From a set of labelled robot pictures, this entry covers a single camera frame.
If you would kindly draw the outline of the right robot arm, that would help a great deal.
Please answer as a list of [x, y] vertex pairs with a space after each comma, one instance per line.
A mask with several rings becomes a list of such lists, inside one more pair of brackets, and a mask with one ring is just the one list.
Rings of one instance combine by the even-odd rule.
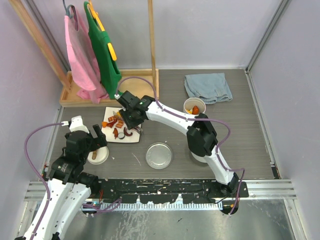
[[217, 139], [217, 132], [207, 115], [200, 113], [192, 117], [170, 108], [151, 96], [138, 98], [129, 91], [116, 94], [121, 104], [119, 111], [129, 129], [142, 124], [145, 120], [155, 121], [169, 126], [186, 136], [188, 149], [192, 156], [209, 165], [219, 183], [219, 191], [225, 197], [231, 197], [239, 186], [239, 177], [224, 159]]

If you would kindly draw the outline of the metal tongs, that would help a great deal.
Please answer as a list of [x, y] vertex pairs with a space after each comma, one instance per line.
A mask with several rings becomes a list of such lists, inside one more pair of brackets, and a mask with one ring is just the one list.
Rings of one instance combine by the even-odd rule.
[[[124, 121], [119, 111], [117, 111], [117, 112], [114, 111], [114, 112], [113, 112], [113, 116], [114, 116], [114, 118], [117, 119], [118, 121], [122, 121], [122, 122]], [[133, 129], [134, 129], [137, 133], [139, 133], [140, 135], [143, 133], [143, 130], [142, 130], [142, 128], [141, 128], [140, 126], [134, 127]]]

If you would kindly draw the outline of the blue cloth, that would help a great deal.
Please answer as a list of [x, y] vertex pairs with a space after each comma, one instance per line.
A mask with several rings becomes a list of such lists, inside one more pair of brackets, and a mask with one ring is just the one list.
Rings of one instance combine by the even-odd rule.
[[184, 87], [189, 98], [199, 98], [206, 105], [233, 100], [224, 73], [185, 75]]

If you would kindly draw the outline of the round metal tin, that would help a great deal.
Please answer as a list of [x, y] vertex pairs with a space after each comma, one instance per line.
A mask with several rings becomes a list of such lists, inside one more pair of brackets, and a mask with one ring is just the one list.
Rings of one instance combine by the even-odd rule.
[[205, 156], [198, 156], [198, 155], [196, 155], [196, 154], [193, 153], [193, 152], [191, 152], [191, 155], [192, 155], [198, 162], [204, 163], [204, 164], [207, 163]]

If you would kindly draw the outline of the white cylindrical container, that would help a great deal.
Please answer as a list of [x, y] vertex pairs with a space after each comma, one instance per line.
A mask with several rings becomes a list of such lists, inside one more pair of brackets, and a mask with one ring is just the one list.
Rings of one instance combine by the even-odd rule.
[[[199, 108], [198, 114], [194, 115], [186, 112], [186, 110], [192, 111], [194, 106], [197, 106]], [[206, 112], [206, 109], [207, 108], [205, 103], [200, 98], [197, 98], [197, 97], [190, 97], [183, 104], [183, 112], [191, 116], [198, 116], [199, 114], [204, 114]]]

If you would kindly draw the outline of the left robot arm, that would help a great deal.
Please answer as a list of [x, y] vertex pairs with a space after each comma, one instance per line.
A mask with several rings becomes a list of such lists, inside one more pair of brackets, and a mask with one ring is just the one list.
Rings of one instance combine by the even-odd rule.
[[51, 165], [48, 180], [42, 179], [45, 195], [22, 240], [62, 240], [77, 212], [87, 198], [99, 195], [101, 185], [96, 175], [84, 172], [86, 162], [101, 164], [107, 160], [107, 140], [95, 124], [93, 137], [81, 116], [59, 123], [67, 126], [66, 146]]

